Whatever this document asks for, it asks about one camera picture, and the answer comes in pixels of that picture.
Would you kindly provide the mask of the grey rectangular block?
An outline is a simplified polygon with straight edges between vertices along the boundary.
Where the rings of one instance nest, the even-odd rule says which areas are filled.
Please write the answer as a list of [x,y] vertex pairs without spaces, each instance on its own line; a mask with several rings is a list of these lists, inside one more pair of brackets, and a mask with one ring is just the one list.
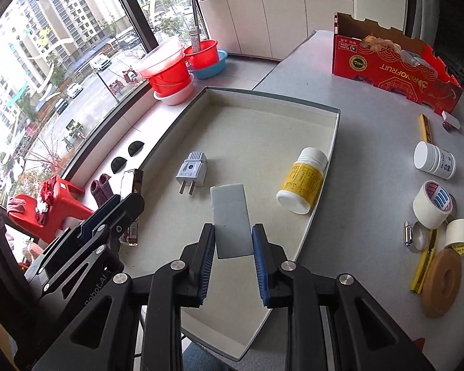
[[213,186],[210,197],[218,258],[252,255],[251,224],[244,185]]

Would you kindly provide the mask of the white power plug adapter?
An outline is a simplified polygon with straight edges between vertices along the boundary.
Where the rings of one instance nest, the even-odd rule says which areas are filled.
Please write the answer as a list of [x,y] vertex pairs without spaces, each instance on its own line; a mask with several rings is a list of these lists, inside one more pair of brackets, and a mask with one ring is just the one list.
[[203,151],[191,151],[181,164],[175,179],[179,183],[179,193],[183,194],[188,187],[192,195],[196,187],[204,186],[207,173],[207,157]]

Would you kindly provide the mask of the red plastic stool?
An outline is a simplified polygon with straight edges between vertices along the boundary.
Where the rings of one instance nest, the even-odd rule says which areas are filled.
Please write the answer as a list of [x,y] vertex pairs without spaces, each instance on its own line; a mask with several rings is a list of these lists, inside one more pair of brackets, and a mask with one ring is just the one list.
[[76,200],[84,189],[52,176],[41,186],[39,199],[26,194],[14,197],[17,210],[7,209],[9,219],[45,243],[51,243],[66,218],[86,220],[94,211]]

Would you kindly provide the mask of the red cardboard fruit box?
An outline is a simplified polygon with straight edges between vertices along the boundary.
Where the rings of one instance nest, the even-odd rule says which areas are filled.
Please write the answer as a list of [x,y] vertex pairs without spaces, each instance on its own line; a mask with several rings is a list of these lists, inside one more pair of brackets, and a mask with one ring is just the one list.
[[334,15],[332,74],[399,93],[439,115],[452,112],[463,93],[430,45],[343,13]]

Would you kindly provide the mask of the white tape roll yellow core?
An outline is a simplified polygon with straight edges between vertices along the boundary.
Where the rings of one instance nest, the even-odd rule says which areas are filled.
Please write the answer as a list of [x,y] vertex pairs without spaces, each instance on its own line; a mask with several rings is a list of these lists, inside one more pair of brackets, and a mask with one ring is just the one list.
[[453,220],[447,225],[445,247],[464,256],[464,219]]

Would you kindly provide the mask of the blue label white pill bottle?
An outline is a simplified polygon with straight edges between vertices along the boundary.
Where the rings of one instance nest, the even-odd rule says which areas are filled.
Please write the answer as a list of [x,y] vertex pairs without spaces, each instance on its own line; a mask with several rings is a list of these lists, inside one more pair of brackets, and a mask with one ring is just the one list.
[[451,179],[456,172],[456,160],[451,152],[424,141],[417,143],[413,162],[417,170],[445,180]]

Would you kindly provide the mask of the small dark red object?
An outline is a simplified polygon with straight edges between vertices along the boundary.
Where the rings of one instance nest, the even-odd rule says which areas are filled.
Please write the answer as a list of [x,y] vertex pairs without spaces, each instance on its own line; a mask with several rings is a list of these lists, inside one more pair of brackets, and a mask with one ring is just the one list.
[[443,129],[447,132],[450,132],[453,130],[453,127],[448,122],[443,122]]

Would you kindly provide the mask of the red plastic bucket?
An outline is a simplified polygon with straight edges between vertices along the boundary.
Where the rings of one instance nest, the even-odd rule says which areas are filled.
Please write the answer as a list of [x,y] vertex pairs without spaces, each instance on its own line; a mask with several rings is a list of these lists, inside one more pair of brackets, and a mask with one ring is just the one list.
[[184,49],[184,59],[191,70],[201,70],[219,62],[218,41],[206,39],[200,42],[200,50],[193,52],[193,47]]

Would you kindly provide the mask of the white tape roll blue-red core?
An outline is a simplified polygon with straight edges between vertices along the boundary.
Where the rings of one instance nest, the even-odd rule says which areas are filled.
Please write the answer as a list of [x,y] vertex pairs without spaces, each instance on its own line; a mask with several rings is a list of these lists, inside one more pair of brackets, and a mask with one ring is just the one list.
[[451,209],[449,192],[433,180],[423,183],[412,201],[412,210],[417,221],[428,229],[437,229],[446,220]]

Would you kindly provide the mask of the dark green tray box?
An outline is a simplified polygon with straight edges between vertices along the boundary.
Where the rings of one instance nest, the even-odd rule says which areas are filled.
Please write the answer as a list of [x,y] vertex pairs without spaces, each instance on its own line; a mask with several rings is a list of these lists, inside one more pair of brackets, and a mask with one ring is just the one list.
[[[152,274],[199,239],[212,219],[209,189],[240,183],[251,223],[263,224],[267,238],[298,257],[312,215],[295,215],[277,203],[277,191],[300,152],[316,147],[333,152],[337,110],[306,100],[255,91],[207,88],[144,152],[138,244],[122,246],[120,259],[134,276]],[[175,179],[191,151],[207,157],[204,186],[179,193]],[[250,256],[213,260],[208,294],[198,309],[182,312],[183,331],[234,361],[260,332],[269,311],[263,306]]]

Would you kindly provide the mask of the tan wooden ring disc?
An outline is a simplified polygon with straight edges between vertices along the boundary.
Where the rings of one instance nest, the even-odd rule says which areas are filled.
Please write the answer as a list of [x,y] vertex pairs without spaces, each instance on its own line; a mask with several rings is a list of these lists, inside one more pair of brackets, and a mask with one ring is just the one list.
[[460,255],[443,249],[432,260],[421,293],[422,309],[427,318],[440,318],[455,303],[461,285]]

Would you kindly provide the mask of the dark red patterned packet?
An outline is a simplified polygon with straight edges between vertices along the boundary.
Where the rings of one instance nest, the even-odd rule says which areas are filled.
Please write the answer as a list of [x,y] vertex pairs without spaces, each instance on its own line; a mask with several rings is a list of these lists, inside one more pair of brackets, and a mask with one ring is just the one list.
[[[123,172],[120,186],[120,198],[125,199],[130,194],[140,194],[142,189],[143,171],[132,169]],[[137,246],[138,244],[138,218],[125,231],[120,241],[128,246]]]

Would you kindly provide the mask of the blue plastic basin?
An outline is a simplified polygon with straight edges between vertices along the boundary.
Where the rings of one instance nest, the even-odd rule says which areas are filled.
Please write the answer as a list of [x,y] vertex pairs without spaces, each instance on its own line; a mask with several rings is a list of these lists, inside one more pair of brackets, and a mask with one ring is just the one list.
[[225,69],[228,53],[222,49],[219,49],[218,53],[219,61],[216,64],[210,65],[200,70],[190,70],[190,73],[193,74],[196,79],[210,79],[216,75],[219,75]]

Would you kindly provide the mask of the yellow label white pill bottle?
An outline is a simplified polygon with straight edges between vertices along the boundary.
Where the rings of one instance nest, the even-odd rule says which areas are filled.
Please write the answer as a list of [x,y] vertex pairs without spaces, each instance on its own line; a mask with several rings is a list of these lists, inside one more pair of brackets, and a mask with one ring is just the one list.
[[305,147],[277,192],[277,202],[297,215],[306,215],[318,202],[328,158],[314,147]]

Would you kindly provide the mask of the small yellow utility knife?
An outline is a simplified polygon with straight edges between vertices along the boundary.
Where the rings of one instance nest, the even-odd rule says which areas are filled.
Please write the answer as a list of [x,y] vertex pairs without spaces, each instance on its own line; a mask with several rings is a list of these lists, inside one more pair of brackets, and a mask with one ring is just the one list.
[[428,117],[422,113],[419,115],[418,119],[422,140],[425,143],[433,144],[432,129]]

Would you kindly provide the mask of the pink slippers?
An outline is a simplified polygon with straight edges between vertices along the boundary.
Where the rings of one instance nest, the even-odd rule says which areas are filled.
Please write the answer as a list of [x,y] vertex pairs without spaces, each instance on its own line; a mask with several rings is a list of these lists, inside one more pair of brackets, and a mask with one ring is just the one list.
[[110,185],[110,176],[102,173],[99,178],[94,179],[90,184],[90,192],[97,206],[101,207],[114,195]]

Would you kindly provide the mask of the small white eraser block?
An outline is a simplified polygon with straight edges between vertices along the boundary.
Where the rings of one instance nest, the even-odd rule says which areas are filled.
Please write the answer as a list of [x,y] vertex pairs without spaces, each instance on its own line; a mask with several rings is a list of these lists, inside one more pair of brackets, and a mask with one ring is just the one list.
[[448,122],[453,127],[453,129],[457,131],[460,129],[459,120],[456,117],[454,117],[452,114],[446,111],[442,111],[441,116],[443,117],[443,122]]

